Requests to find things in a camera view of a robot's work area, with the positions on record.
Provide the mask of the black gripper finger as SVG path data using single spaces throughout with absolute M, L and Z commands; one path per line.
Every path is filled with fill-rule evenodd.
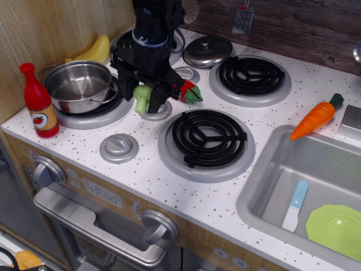
M 171 94 L 170 84 L 159 84 L 152 89 L 148 105 L 149 113 L 157 113 L 160 106 L 163 105 Z
M 132 72 L 118 70 L 118 89 L 126 101 L 133 97 L 134 88 L 138 85 L 139 81 Z

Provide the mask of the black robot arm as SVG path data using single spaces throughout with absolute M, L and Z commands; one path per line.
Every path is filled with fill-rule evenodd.
M 111 47 L 111 67 L 118 73 L 118 89 L 126 100 L 140 83 L 152 88 L 149 113 L 156 113 L 168 98 L 178 99 L 184 80 L 170 65 L 174 32 L 184 23 L 181 1 L 134 1 L 134 45 Z

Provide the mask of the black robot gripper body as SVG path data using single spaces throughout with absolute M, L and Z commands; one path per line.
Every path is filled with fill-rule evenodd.
M 117 72 L 132 72 L 139 83 L 152 88 L 159 84 L 170 84 L 172 89 L 182 79 L 169 63 L 172 43 L 173 39 L 160 47 L 145 47 L 135 41 L 133 49 L 114 46 L 111 48 L 111 67 Z

